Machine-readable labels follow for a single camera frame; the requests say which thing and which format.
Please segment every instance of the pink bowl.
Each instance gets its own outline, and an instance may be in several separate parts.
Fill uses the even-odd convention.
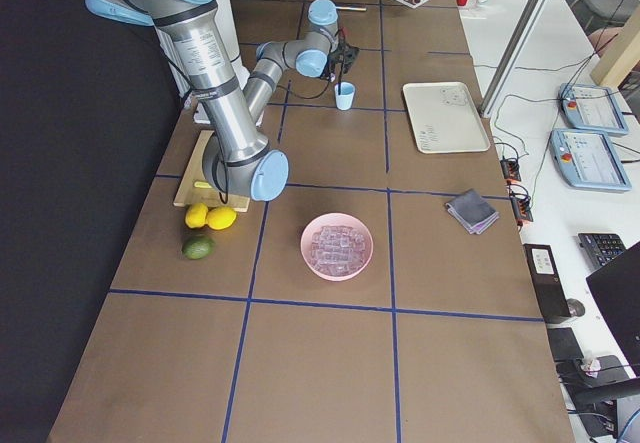
[[[364,264],[362,267],[345,276],[326,275],[313,268],[313,263],[311,263],[311,238],[314,233],[321,231],[323,226],[350,226],[364,236]],[[371,237],[369,229],[357,218],[345,215],[344,213],[327,213],[317,217],[304,229],[302,238],[300,239],[300,252],[309,269],[319,277],[329,281],[344,281],[356,276],[369,264],[371,256],[373,255],[373,238]]]

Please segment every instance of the white tray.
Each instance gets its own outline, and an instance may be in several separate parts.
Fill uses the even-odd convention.
[[[487,151],[491,146],[464,83],[409,83],[402,93],[422,153]]]

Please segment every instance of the lemon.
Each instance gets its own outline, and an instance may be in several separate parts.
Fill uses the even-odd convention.
[[[207,235],[194,235],[182,245],[182,254],[190,260],[199,260],[211,254],[214,247],[214,241]]]
[[[209,208],[204,203],[191,205],[184,215],[184,222],[189,228],[202,228],[207,222]]]
[[[233,208],[228,206],[219,206],[213,208],[207,214],[207,226],[212,230],[224,230],[233,225],[238,214]]]

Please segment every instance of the green fruit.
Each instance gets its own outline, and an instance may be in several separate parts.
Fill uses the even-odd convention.
[[[207,235],[191,236],[182,245],[182,254],[190,260],[199,260],[209,255],[216,246]]]

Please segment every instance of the black wall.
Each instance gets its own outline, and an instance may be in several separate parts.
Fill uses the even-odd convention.
[[[152,29],[83,0],[0,15],[0,442],[43,442],[179,103]]]

